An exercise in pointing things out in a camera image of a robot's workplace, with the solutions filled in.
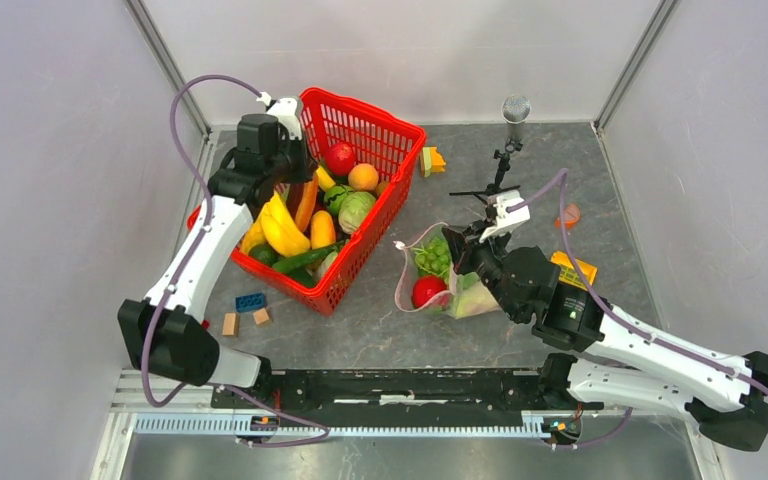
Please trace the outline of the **green grapes toy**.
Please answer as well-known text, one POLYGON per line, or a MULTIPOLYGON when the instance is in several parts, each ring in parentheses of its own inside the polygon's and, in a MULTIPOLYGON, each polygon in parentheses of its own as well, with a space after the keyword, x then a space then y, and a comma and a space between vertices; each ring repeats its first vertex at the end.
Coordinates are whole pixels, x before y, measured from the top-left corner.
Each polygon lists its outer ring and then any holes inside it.
POLYGON ((411 248, 414 263, 421 276, 433 275, 447 280, 452 265, 448 243, 441 235, 433 235, 411 248))

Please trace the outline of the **clear zip top bag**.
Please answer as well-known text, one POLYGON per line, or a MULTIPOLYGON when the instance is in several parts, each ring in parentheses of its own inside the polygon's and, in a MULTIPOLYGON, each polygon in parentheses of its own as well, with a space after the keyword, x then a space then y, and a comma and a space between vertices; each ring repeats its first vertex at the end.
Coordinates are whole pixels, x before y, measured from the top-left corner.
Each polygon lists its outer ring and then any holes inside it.
POLYGON ((443 222, 427 227, 411 240, 393 243, 404 259, 394 302, 405 313, 447 315, 462 319, 500 309, 475 273, 457 274, 443 236, 443 222))

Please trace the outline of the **napa cabbage toy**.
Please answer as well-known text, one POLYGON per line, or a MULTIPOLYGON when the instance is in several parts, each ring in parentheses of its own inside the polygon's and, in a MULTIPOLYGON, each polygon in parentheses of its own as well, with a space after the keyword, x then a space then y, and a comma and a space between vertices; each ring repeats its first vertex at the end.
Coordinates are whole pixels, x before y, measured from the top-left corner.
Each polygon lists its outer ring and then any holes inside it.
POLYGON ((447 308, 449 316, 462 319, 499 310, 496 299, 476 273, 456 276, 453 297, 447 308))

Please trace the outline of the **small red apple toy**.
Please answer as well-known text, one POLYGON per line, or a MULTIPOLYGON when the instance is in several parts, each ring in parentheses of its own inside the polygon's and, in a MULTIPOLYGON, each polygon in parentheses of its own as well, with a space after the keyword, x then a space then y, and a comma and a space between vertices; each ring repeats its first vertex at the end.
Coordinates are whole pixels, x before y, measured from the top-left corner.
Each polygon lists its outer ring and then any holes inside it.
POLYGON ((447 284, 440 277, 434 275, 420 277, 414 283, 411 291, 411 302, 414 308, 427 305, 445 308, 448 306, 449 300, 447 284))

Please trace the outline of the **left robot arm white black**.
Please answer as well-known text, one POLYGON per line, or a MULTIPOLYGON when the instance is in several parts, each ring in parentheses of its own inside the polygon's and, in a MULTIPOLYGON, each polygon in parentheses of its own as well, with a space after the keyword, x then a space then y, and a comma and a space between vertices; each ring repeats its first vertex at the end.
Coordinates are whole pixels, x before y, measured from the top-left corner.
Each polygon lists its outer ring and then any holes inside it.
POLYGON ((274 381, 265 359, 222 346, 201 322, 232 250, 280 183, 304 183, 315 170, 297 113, 246 114, 237 144, 207 182, 201 204, 173 262, 141 300, 117 314, 134 367, 188 385, 229 384, 250 407, 266 405, 274 381))

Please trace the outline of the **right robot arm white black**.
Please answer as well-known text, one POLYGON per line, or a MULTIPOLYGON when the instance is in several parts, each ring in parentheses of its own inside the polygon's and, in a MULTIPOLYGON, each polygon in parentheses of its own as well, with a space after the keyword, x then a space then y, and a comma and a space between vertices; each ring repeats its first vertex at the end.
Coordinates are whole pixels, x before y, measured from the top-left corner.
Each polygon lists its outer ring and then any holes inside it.
POLYGON ((559 279, 537 247, 506 249, 484 223, 445 226, 453 267, 475 273, 505 315, 555 348, 537 382, 551 408, 615 404, 694 424, 720 445, 760 450, 768 435, 768 354, 735 355, 686 341, 559 279))

